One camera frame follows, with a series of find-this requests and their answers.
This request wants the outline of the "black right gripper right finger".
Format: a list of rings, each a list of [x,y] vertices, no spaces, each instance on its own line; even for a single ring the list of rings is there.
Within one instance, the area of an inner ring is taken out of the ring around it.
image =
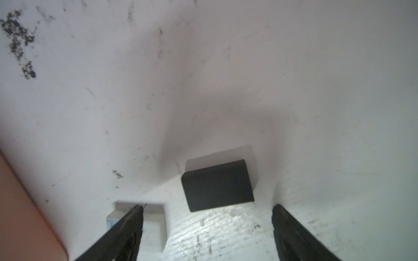
[[[272,224],[281,261],[340,261],[280,204],[273,207]]]

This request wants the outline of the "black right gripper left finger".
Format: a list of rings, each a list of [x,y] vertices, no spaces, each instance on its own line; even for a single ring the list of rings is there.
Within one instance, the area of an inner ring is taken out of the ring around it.
[[[143,233],[143,206],[134,206],[78,261],[136,261]]]

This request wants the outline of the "white eraser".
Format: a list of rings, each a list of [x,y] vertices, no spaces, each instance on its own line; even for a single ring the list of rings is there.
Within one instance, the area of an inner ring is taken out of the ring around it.
[[[106,217],[107,230],[110,230],[136,205],[143,206],[144,208],[143,233],[140,241],[139,252],[162,253],[168,239],[163,204],[118,201],[115,203],[114,211]]]

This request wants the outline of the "pink plastic storage tray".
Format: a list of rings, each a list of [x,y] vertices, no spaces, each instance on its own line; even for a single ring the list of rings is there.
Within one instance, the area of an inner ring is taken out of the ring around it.
[[[1,260],[68,260],[59,239],[3,156],[1,156]]]

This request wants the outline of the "black eraser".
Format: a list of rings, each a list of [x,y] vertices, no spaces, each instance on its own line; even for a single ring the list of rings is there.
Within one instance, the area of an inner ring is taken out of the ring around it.
[[[191,212],[254,201],[245,160],[187,171],[181,177]]]

